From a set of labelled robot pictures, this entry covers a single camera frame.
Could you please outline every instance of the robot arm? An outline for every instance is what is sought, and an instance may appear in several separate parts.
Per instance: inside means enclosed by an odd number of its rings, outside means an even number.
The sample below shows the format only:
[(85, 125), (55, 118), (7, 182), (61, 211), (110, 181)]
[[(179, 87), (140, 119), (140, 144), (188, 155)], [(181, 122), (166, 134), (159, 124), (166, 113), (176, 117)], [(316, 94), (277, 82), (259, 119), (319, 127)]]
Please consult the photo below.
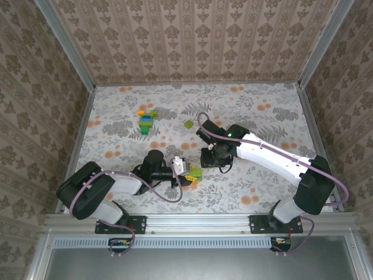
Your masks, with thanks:
[[(190, 185), (192, 182), (184, 176), (190, 171), (189, 163), (183, 158), (175, 157), (172, 165), (181, 185)], [(107, 193), (110, 191), (141, 195), (149, 189), (144, 182), (152, 185), (153, 181), (170, 181), (171, 188), (174, 188), (177, 181), (173, 169), (166, 166), (162, 152), (151, 150), (143, 163), (132, 171), (136, 178), (126, 172), (106, 172), (90, 183), (71, 209), (72, 201), (84, 183), (103, 172), (97, 163), (88, 162), (57, 189), (56, 195), (78, 220), (96, 218), (112, 224), (125, 225), (128, 213), (116, 202), (105, 200)]]
[(278, 201), (270, 211), (268, 219), (269, 223), (272, 224), (274, 228), (282, 227), (284, 224), (289, 223), (292, 219), (303, 213), (309, 213), (312, 215), (320, 214), (321, 209), (334, 188), (334, 183), (319, 173), (299, 165), (298, 163), (303, 162), (311, 164), (311, 166), (331, 174), (329, 164), (325, 158), (316, 156), (315, 159), (309, 159), (307, 157), (288, 153), (266, 143), (255, 134), (250, 133), (248, 129), (240, 127), (239, 125), (232, 125), (227, 131), (225, 131), (216, 126), (210, 120), (207, 120), (202, 126), (208, 131), (220, 136), (263, 143), (276, 151), (286, 153), (297, 159), (296, 162), (292, 162), (291, 160), (288, 160), (268, 149), (264, 149), (261, 146), (214, 138), (205, 133), (201, 128), (196, 133), (201, 137), (201, 139), (210, 145), (208, 152), (206, 150), (202, 151), (202, 167), (223, 167), (227, 164), (226, 159), (228, 157), (235, 156), (260, 164), (281, 175), (292, 185), (298, 187), (297, 192), (293, 197)]

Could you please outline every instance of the purple cable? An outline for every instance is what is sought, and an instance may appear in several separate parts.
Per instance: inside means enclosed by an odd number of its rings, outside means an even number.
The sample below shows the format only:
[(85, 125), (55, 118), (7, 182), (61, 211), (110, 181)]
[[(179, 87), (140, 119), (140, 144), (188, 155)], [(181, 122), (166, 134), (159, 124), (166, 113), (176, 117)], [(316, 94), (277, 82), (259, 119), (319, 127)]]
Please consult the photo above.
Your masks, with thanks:
[(120, 228), (120, 229), (126, 229), (126, 230), (128, 230), (130, 233), (131, 233), (131, 235), (132, 235), (132, 238), (131, 238), (131, 243), (128, 245), (128, 247), (123, 251), (123, 252), (120, 252), (120, 253), (115, 253), (113, 250), (112, 250), (112, 246), (113, 246), (113, 244), (115, 243), (115, 242), (118, 242), (118, 241), (121, 241), (121, 240), (123, 240), (123, 239), (114, 239), (114, 240), (112, 240), (111, 241), (111, 243), (110, 243), (110, 248), (109, 248), (109, 251), (111, 252), (111, 254), (113, 254), (113, 255), (122, 255), (122, 254), (125, 254), (125, 253), (127, 253), (128, 251), (129, 251), (129, 249), (131, 249), (131, 247), (133, 246), (133, 244), (135, 243), (135, 231), (133, 230), (133, 229), (131, 229), (130, 227), (127, 227), (127, 226), (121, 226), (121, 225), (115, 225), (115, 224), (113, 224), (113, 223), (108, 223), (108, 222), (106, 222), (106, 221), (104, 221), (104, 220), (99, 220), (101, 223), (104, 223), (105, 225), (107, 225), (107, 226), (111, 226), (111, 227), (113, 227), (113, 228)]
[(313, 232), (314, 229), (315, 229), (315, 222), (314, 222), (312, 219), (307, 218), (307, 217), (300, 216), (300, 218), (303, 219), (303, 220), (308, 220), (308, 221), (310, 221), (310, 222), (312, 223), (311, 229), (309, 230), (307, 236), (306, 236), (305, 239), (302, 241), (302, 243), (301, 243), (299, 246), (297, 246), (296, 248), (291, 249), (291, 250), (288, 251), (288, 252), (284, 252), (283, 250), (281, 250), (281, 249), (278, 248), (277, 246), (272, 245), (273, 248), (275, 248), (277, 251), (280, 251), (280, 252), (282, 252), (282, 253), (284, 253), (284, 254), (290, 254), (290, 253), (293, 253), (293, 252), (295, 252), (295, 251), (298, 251), (298, 250), (299, 250), (299, 249), (300, 249), (300, 248), (301, 248), (301, 247), (302, 247), (302, 246), (307, 242), (307, 240), (309, 239), (309, 237), (311, 236), (312, 232)]
[(89, 186), (91, 185), (91, 183), (98, 177), (100, 177), (101, 175), (105, 174), (104, 171), (101, 171), (101, 172), (98, 172), (96, 175), (94, 175), (91, 179), (88, 180), (88, 182), (86, 182), (85, 184), (83, 184), (83, 187), (78, 191), (78, 193), (76, 194), (76, 196), (74, 197), (74, 199), (72, 200), (71, 204), (70, 204), (70, 216), (71, 217), (74, 217), (74, 214), (72, 213), (72, 210), (74, 209), (74, 206), (76, 204), (76, 201), (78, 200), (78, 198), (81, 196), (81, 194), (84, 192), (84, 190)]
[[(95, 174), (93, 177), (91, 177), (83, 186), (82, 188), (78, 191), (78, 193), (75, 195), (74, 199), (72, 200), (71, 204), (70, 204), (70, 216), (71, 217), (74, 217), (74, 214), (73, 214), (73, 209), (74, 209), (74, 206), (76, 204), (76, 201), (79, 199), (79, 197), (81, 196), (81, 194), (84, 192), (84, 190), (89, 186), (91, 185), (91, 183), (98, 177), (100, 177), (101, 175), (103, 174), (113, 174), (113, 173), (117, 173), (117, 174), (121, 174), (121, 175), (124, 175), (124, 176), (129, 176), (129, 177), (132, 177), (132, 178), (135, 178), (137, 180), (139, 180), (141, 183), (143, 183), (145, 186), (147, 186), (149, 188), (150, 191), (152, 191), (153, 193), (155, 193), (156, 196), (158, 196), (159, 198), (161, 198), (162, 200), (166, 201), (166, 202), (169, 202), (169, 203), (178, 203), (179, 201), (182, 200), (182, 195), (183, 195), (183, 192), (182, 192), (182, 185), (181, 185), (181, 182), (180, 182), (180, 179), (179, 177), (177, 176), (176, 174), (176, 171), (175, 171), (175, 168), (173, 167), (173, 160), (171, 159), (171, 162), (170, 162), (170, 166), (171, 166), (171, 169), (174, 173), (174, 176), (176, 178), (176, 182), (177, 184), (179, 185), (179, 189), (180, 189), (180, 197), (177, 199), (177, 200), (169, 200), (169, 199), (166, 199), (164, 197), (162, 197), (157, 191), (154, 190), (154, 188), (149, 185), (147, 182), (145, 182), (143, 179), (141, 179), (140, 177), (136, 176), (135, 174), (132, 174), (132, 173), (129, 173), (129, 172), (121, 172), (121, 171), (111, 171), (111, 170), (103, 170), (101, 172), (98, 172), (97, 174)], [(99, 220), (101, 223), (104, 223), (105, 225), (107, 226), (111, 226), (113, 228), (121, 228), (121, 229), (126, 229), (128, 231), (131, 232), (131, 235), (132, 235), (132, 238), (131, 238), (131, 243), (129, 244), (129, 246), (121, 253), (115, 253), (113, 250), (112, 250), (112, 246), (115, 242), (118, 242), (118, 241), (121, 241), (123, 239), (114, 239), (112, 240), (112, 242), (110, 243), (110, 252), (111, 254), (125, 254), (128, 252), (128, 250), (133, 246), (134, 242), (135, 242), (135, 232), (133, 231), (133, 229), (127, 227), (127, 226), (121, 226), (121, 225), (115, 225), (113, 223), (108, 223), (104, 220)]]
[(341, 200), (341, 201), (336, 201), (336, 202), (331, 202), (331, 203), (326, 203), (325, 206), (335, 206), (335, 205), (339, 205), (339, 204), (344, 204), (347, 200), (349, 200), (349, 191), (348, 189), (346, 188), (346, 186), (341, 182), (339, 181), (337, 178), (334, 178), (332, 175), (330, 174), (327, 174), (326, 172), (324, 171), (321, 171), (317, 168), (314, 168), (313, 166), (309, 165), (309, 164), (306, 164), (306, 163), (303, 163), (303, 162), (299, 162), (297, 159), (293, 158), (292, 156), (289, 156), (285, 153), (282, 153), (276, 149), (273, 149), (272, 147), (270, 146), (267, 146), (265, 144), (262, 144), (260, 142), (255, 142), (255, 141), (252, 141), (252, 140), (246, 140), (246, 139), (237, 139), (237, 138), (229, 138), (229, 137), (224, 137), (224, 136), (220, 136), (220, 135), (217, 135), (215, 133), (212, 133), (210, 131), (208, 131), (206, 128), (204, 128), (202, 126), (202, 123), (200, 121), (200, 117), (204, 115), (206, 116), (206, 118), (209, 120), (209, 115), (207, 115), (205, 112), (200, 112), (198, 115), (197, 115), (197, 122), (198, 122), (198, 125), (199, 127), (205, 132), (207, 133), (208, 135), (210, 136), (213, 136), (215, 138), (218, 138), (218, 139), (222, 139), (222, 140), (226, 140), (226, 141), (231, 141), (231, 142), (241, 142), (241, 143), (248, 143), (248, 144), (253, 144), (253, 145), (256, 145), (256, 146), (260, 146), (261, 148), (265, 148), (267, 150), (270, 150), (271, 152), (274, 152), (280, 156), (283, 156), (284, 158), (288, 159), (288, 160), (291, 160), (292, 162), (297, 162), (298, 165), (302, 165), (304, 167), (307, 167), (308, 169), (311, 169), (312, 171), (314, 172), (317, 172), (321, 175), (323, 175), (324, 177), (334, 181), (337, 185), (339, 185), (343, 191), (344, 191), (344, 198)]
[(181, 182), (180, 182), (180, 179), (179, 177), (176, 175), (176, 171), (173, 167), (173, 160), (171, 159), (171, 162), (170, 162), (170, 166), (171, 166), (171, 169), (174, 173), (174, 176), (176, 178), (176, 182), (179, 186), (179, 189), (180, 189), (180, 197), (177, 199), (177, 200), (169, 200), (169, 199), (166, 199), (165, 197), (163, 197), (162, 195), (160, 195), (151, 185), (149, 185), (147, 182), (145, 182), (143, 179), (141, 179), (140, 177), (136, 176), (135, 174), (133, 173), (130, 173), (130, 172), (122, 172), (122, 171), (111, 171), (111, 170), (103, 170), (101, 172), (98, 172), (97, 174), (95, 174), (91, 179), (88, 180), (88, 182), (86, 182), (83, 187), (78, 191), (78, 193), (76, 194), (76, 196), (74, 197), (74, 199), (72, 200), (71, 204), (70, 204), (70, 216), (71, 217), (74, 217), (74, 214), (73, 214), (73, 209), (74, 209), (74, 206), (76, 204), (76, 201), (78, 200), (78, 198), (81, 196), (81, 194), (84, 192), (84, 190), (89, 186), (91, 185), (91, 183), (98, 177), (100, 177), (101, 175), (103, 174), (113, 174), (113, 173), (116, 173), (116, 174), (120, 174), (120, 175), (124, 175), (124, 176), (128, 176), (128, 177), (132, 177), (132, 178), (135, 178), (137, 180), (139, 180), (141, 183), (143, 183), (145, 186), (148, 187), (148, 189), (153, 192), (156, 196), (158, 196), (160, 199), (164, 200), (165, 202), (169, 202), (169, 203), (178, 203), (182, 200), (182, 195), (183, 195), (183, 192), (182, 192), (182, 185), (181, 185)]

